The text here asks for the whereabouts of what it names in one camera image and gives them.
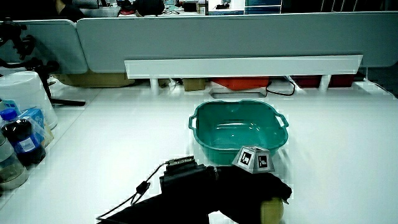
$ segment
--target tripod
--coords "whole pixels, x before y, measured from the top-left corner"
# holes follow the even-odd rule
[[[0,24],[0,47],[3,46],[8,40],[12,40],[14,49],[17,49],[19,59],[24,60],[27,55],[30,55],[35,47],[35,39],[31,35],[27,35],[23,39],[20,38],[22,30],[26,30],[25,25],[19,25],[11,20],[6,20]],[[34,71],[39,74],[40,80],[43,83],[45,92],[51,102],[51,104],[67,105],[67,106],[84,106],[85,101],[75,100],[61,100],[55,99],[51,96],[51,91],[47,80],[51,77],[50,73],[55,72],[59,69],[59,63],[51,60],[46,65],[43,61],[32,58],[26,62],[9,64],[4,60],[0,59],[0,67],[4,68],[25,68],[27,71]]]

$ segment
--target bottle cap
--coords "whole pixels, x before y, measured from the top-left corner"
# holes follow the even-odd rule
[[[14,118],[18,117],[18,114],[14,109],[9,108],[9,109],[0,111],[0,116],[5,121],[11,121]]]

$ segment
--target plastic bottle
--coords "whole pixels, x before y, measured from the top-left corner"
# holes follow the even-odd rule
[[[39,164],[45,157],[45,149],[36,139],[30,121],[19,118],[14,109],[3,110],[0,116],[4,120],[1,132],[13,146],[22,165]]]
[[[26,168],[19,162],[9,141],[0,133],[0,192],[21,186],[27,178]]]

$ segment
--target cable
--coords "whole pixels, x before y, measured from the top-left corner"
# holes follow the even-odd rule
[[[165,15],[171,15],[171,14],[180,14],[180,12],[177,12],[176,10],[172,10],[172,11],[170,11],[170,10],[164,10],[163,12],[162,12],[162,14],[165,14]]]
[[[131,197],[129,197],[128,199],[126,199],[124,202],[120,203],[118,206],[112,208],[110,211],[108,211],[108,212],[106,212],[106,213],[104,213],[104,214],[102,214],[102,215],[96,217],[96,219],[99,220],[99,221],[111,221],[111,222],[120,223],[120,222],[118,222],[118,221],[115,221],[115,220],[112,220],[112,219],[109,219],[109,218],[102,218],[102,217],[104,217],[105,215],[107,215],[107,214],[109,214],[109,213],[115,211],[117,208],[119,208],[120,206],[124,205],[124,204],[125,204],[126,202],[128,202],[129,200],[131,200],[130,205],[136,204],[136,203],[141,199],[141,197],[144,195],[144,193],[148,190],[148,188],[149,188],[149,186],[150,186],[150,183],[148,183],[149,179],[152,178],[152,176],[155,175],[155,173],[156,173],[163,165],[168,164],[169,162],[170,162],[170,161],[167,161],[167,162],[165,162],[165,163],[159,165],[158,168],[147,178],[147,180],[143,181],[140,185],[138,185],[138,187],[136,188],[137,192],[136,192],[134,195],[132,195]],[[140,196],[137,198],[137,200],[134,201],[134,198],[136,197],[137,194],[140,194]]]
[[[377,84],[377,83],[375,83],[375,82],[372,82],[372,81],[370,81],[370,80],[368,80],[368,79],[366,79],[366,80],[367,80],[369,83],[375,84],[377,87],[379,87],[380,89],[386,91],[387,93],[389,93],[389,94],[392,95],[393,97],[396,97],[393,93],[391,93],[391,92],[389,92],[388,90],[386,90],[383,86],[380,86],[379,84]]]
[[[274,92],[274,91],[270,91],[270,90],[268,90],[268,87],[271,85],[271,81],[268,83],[268,85],[266,86],[266,96],[268,95],[268,93],[273,93],[273,94],[276,94],[276,95],[282,95],[282,96],[292,96],[293,94],[294,94],[294,92],[295,92],[295,88],[296,88],[296,85],[294,85],[294,82],[292,82],[292,81],[290,81],[290,80],[288,80],[289,81],[289,83],[291,83],[292,85],[293,85],[293,92],[292,93],[289,93],[289,94],[286,94],[286,93],[278,93],[278,92]]]

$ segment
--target desk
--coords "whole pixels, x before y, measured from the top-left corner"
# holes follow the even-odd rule
[[[87,104],[55,109],[55,140],[0,210],[2,224],[95,223],[170,158],[194,154],[199,163],[212,165],[188,129],[195,108],[213,100],[209,89],[184,92],[177,86],[153,96],[149,85],[51,88],[56,97]],[[293,189],[283,223],[396,223],[395,98],[356,82],[324,95],[298,89],[291,97],[269,94],[256,100],[272,105],[290,124],[288,143],[272,158],[275,175]],[[160,193],[162,171],[143,199]],[[212,213],[210,223],[231,221]]]

